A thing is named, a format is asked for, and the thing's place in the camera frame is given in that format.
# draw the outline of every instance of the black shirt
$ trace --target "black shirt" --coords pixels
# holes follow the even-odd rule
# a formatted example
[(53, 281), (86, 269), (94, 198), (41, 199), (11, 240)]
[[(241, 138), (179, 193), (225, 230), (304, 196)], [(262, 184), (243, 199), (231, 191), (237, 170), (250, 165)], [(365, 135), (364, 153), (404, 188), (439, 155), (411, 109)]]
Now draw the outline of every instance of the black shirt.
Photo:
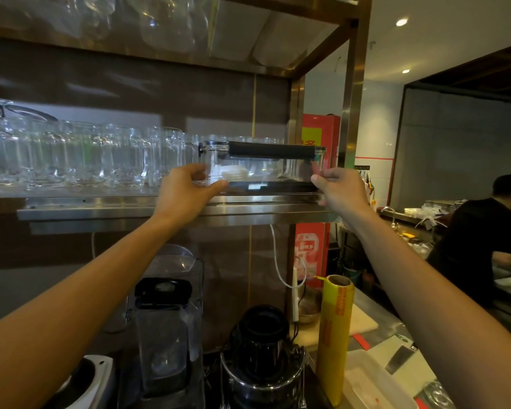
[(511, 254), (511, 209), (496, 199), (467, 201), (428, 256), (428, 263), (485, 308), (492, 306), (492, 253)]

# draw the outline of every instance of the red refrigerator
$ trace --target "red refrigerator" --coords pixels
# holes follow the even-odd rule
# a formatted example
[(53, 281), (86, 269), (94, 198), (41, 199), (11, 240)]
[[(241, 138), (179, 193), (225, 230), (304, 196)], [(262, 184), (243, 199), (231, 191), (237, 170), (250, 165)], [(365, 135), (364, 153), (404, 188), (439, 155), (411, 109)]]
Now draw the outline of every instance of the red refrigerator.
[[(340, 127), (341, 118), (339, 116), (303, 115), (303, 145), (326, 147), (324, 168), (337, 165)], [(321, 287), (321, 281), (315, 279), (315, 275), (326, 275), (329, 230), (330, 224), (324, 222), (297, 224), (295, 227), (296, 258), (294, 267), (302, 275), (303, 265), (298, 257), (302, 258), (307, 266), (308, 278), (311, 278), (311, 280), (307, 280), (307, 284), (313, 287)]]

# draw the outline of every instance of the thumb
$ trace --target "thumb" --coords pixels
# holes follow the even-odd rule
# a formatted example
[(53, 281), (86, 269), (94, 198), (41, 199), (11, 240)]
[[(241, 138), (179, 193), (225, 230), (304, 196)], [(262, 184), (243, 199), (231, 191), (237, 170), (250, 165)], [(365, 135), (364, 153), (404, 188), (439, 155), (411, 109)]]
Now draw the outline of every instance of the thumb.
[(329, 185), (327, 179), (324, 177), (320, 177), (320, 175), (313, 175), (311, 177), (311, 182), (316, 186), (316, 188), (323, 192), (325, 192), (327, 185)]
[(221, 180), (214, 182), (213, 184), (207, 186), (204, 189), (204, 193), (206, 194), (208, 199), (211, 199), (211, 198), (215, 197), (216, 195), (218, 195), (220, 192), (225, 191), (228, 186), (229, 186), (229, 183), (226, 180), (221, 179)]

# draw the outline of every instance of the metal bowl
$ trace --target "metal bowl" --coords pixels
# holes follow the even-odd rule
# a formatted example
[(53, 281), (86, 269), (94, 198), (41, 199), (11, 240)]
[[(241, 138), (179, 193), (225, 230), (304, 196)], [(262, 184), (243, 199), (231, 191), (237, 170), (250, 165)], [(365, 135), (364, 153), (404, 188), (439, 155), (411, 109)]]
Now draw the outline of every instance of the metal bowl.
[(314, 323), (320, 317), (322, 310), (322, 291), (314, 287), (305, 286), (299, 290), (302, 296), (299, 302), (299, 323)]

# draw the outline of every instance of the black hair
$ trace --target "black hair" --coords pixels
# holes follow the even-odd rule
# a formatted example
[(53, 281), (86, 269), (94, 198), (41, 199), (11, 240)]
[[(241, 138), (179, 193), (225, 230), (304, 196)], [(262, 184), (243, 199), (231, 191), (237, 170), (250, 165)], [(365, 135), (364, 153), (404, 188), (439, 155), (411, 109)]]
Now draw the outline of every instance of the black hair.
[(497, 197), (511, 197), (511, 174), (497, 177), (492, 185), (492, 195)]

